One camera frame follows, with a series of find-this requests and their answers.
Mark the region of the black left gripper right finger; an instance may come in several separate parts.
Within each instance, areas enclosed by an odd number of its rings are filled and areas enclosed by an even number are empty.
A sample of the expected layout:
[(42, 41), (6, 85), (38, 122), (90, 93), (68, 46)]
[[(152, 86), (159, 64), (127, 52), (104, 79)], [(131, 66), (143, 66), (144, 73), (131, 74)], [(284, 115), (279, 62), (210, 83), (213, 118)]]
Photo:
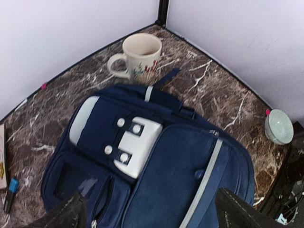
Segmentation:
[(216, 211), (220, 228), (284, 228), (261, 214), (227, 188), (216, 194)]

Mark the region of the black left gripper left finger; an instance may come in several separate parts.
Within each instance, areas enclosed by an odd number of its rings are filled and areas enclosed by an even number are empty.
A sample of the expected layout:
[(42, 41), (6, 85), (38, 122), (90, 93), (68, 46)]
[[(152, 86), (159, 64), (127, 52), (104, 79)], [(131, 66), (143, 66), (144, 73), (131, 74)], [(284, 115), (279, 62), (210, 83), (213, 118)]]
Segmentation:
[(24, 228), (85, 228), (87, 206), (85, 198), (76, 192), (43, 217), (23, 226)]

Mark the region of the navy blue student backpack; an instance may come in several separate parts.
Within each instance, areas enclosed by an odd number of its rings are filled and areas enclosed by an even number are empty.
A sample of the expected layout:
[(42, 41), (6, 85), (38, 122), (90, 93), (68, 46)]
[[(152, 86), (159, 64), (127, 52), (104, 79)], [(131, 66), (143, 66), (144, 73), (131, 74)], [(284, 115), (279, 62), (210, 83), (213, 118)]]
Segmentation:
[(215, 198), (255, 194), (248, 151), (159, 87), (116, 84), (73, 113), (43, 175), (46, 210), (79, 192), (88, 228), (216, 228)]

